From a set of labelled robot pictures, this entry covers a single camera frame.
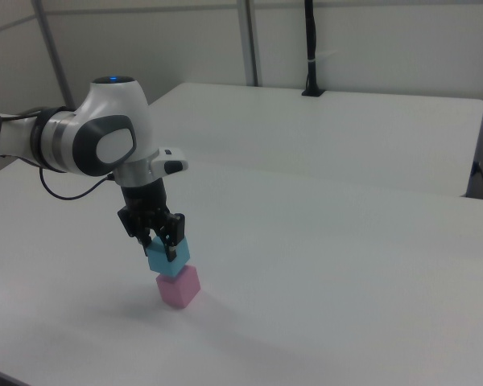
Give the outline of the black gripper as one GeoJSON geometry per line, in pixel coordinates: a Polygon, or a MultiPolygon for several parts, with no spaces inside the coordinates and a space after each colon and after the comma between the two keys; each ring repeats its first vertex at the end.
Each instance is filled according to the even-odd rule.
{"type": "Polygon", "coordinates": [[[185,236],[185,216],[169,212],[163,180],[121,190],[126,206],[118,211],[118,217],[128,236],[135,237],[146,248],[152,242],[150,229],[159,230],[167,261],[173,262],[176,248],[185,236]]]}

